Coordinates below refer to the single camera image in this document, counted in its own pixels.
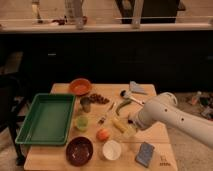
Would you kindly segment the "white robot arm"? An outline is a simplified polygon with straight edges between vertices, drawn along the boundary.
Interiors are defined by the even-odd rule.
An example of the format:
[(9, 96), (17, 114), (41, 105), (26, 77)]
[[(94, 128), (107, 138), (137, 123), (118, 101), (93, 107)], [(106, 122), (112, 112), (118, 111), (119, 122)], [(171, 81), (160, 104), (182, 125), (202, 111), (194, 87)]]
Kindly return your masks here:
[(172, 93), (164, 92), (147, 101), (137, 100), (129, 94), (124, 97), (142, 106), (142, 109), (131, 117), (137, 129), (146, 130), (156, 122), (162, 122), (213, 149), (213, 122), (178, 109), (177, 98)]

